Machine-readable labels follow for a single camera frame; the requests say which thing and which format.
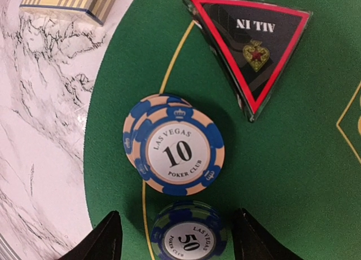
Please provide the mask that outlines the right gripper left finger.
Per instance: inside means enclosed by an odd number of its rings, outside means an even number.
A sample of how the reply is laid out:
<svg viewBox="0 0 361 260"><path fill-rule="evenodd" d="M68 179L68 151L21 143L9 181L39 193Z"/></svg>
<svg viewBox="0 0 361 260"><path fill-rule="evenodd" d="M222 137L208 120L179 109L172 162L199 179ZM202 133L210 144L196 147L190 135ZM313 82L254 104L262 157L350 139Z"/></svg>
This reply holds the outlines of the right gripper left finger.
<svg viewBox="0 0 361 260"><path fill-rule="evenodd" d="M102 221L60 260L120 260L123 231L118 211L109 212Z"/></svg>

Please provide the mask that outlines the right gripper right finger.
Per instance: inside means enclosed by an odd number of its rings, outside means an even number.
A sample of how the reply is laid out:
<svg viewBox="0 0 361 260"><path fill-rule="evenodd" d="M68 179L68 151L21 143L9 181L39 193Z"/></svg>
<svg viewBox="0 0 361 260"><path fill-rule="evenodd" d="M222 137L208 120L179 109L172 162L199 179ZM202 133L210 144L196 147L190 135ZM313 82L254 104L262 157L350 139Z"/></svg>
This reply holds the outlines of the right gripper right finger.
<svg viewBox="0 0 361 260"><path fill-rule="evenodd" d="M281 244L244 208L232 217L232 239L235 259L297 259L297 254Z"/></svg>

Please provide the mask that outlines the placed fifty chip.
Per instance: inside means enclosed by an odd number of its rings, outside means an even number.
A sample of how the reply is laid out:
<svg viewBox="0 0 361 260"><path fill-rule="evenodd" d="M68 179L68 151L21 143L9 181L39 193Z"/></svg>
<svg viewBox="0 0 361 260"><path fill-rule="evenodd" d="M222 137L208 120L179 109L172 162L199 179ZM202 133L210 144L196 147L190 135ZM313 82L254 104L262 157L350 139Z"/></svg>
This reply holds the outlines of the placed fifty chip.
<svg viewBox="0 0 361 260"><path fill-rule="evenodd" d="M210 205L177 201L157 215L150 240L160 259L217 259L226 248L227 231Z"/></svg>

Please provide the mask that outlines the triangular all-in button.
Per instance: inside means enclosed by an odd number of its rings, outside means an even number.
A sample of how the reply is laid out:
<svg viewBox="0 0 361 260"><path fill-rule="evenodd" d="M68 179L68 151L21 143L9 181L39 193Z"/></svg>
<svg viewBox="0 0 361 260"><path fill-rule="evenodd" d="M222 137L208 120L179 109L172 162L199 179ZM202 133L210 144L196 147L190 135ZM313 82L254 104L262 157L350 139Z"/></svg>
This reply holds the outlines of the triangular all-in button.
<svg viewBox="0 0 361 260"><path fill-rule="evenodd" d="M254 122L312 16L256 0L182 0L230 79L239 107Z"/></svg>

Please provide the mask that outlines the placed ten chips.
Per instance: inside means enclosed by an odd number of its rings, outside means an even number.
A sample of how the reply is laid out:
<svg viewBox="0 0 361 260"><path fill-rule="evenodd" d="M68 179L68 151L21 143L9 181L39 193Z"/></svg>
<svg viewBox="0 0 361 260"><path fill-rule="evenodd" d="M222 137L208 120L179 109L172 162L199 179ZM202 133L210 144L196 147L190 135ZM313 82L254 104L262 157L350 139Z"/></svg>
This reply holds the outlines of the placed ten chips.
<svg viewBox="0 0 361 260"><path fill-rule="evenodd" d="M175 95L150 95L133 106L124 121L122 141L145 183L173 196L209 187L225 158L216 124Z"/></svg>

